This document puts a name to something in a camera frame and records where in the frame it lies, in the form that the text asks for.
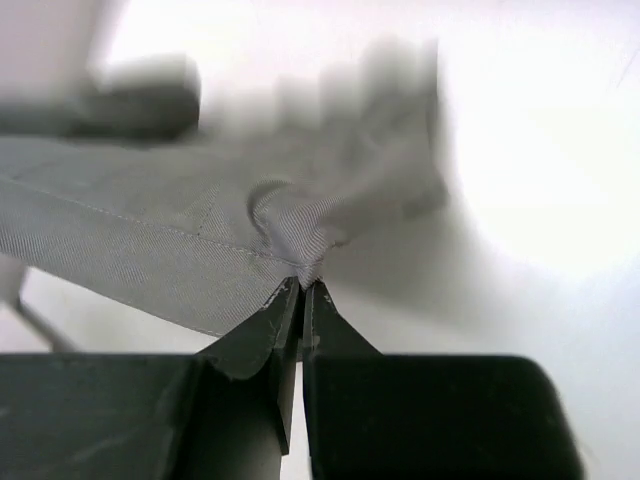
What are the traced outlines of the grey pleated skirt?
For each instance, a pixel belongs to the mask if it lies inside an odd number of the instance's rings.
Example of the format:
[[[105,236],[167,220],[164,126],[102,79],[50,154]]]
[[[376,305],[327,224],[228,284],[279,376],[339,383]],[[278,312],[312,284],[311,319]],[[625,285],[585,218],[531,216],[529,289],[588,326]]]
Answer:
[[[371,46],[317,85],[284,83],[172,141],[1,134],[1,251],[214,336],[281,282],[446,200],[439,52]]]

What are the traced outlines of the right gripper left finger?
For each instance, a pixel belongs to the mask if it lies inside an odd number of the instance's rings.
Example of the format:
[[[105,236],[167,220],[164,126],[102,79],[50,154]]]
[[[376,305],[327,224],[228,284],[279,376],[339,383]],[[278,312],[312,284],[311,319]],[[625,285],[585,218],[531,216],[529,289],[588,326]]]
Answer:
[[[276,479],[290,448],[300,287],[198,353],[5,354],[5,479]]]

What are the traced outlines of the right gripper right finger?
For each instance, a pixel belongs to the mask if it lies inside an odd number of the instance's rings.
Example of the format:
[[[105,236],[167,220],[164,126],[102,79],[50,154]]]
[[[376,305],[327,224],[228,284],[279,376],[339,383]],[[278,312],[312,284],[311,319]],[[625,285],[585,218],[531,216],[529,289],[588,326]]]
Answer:
[[[316,479],[581,479],[544,370],[513,355],[384,354],[306,293],[303,397]]]

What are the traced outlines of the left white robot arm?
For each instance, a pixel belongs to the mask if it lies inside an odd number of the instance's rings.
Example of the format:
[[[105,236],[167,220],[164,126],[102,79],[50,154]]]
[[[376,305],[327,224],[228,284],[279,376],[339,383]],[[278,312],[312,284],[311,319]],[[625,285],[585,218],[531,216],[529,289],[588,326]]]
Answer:
[[[198,128],[201,78],[178,56],[134,60],[49,98],[1,95],[1,134],[172,141]]]

